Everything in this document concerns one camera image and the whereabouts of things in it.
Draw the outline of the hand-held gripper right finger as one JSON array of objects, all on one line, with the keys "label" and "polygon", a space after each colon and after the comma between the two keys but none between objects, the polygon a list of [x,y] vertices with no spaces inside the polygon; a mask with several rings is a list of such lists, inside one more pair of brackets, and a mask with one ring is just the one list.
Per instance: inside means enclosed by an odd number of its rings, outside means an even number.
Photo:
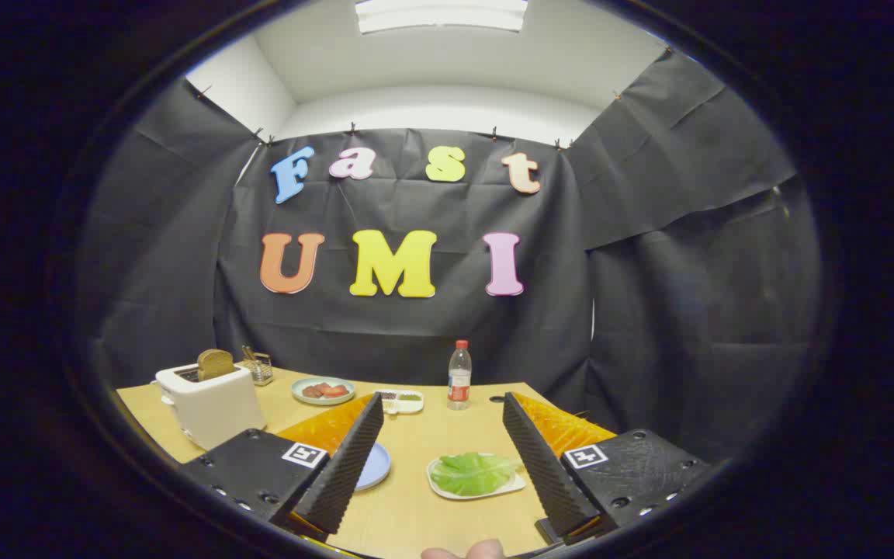
[{"label": "hand-held gripper right finger", "polygon": [[501,421],[564,544],[666,509],[711,467],[649,429],[614,434],[515,392],[504,396]]}]

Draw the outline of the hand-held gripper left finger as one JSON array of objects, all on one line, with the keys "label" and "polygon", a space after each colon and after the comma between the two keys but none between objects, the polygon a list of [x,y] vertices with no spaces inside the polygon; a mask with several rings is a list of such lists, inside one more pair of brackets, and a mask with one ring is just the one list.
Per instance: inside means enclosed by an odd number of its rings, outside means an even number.
[{"label": "hand-held gripper left finger", "polygon": [[270,434],[245,429],[178,470],[214,498],[305,536],[335,534],[383,427],[376,393]]}]

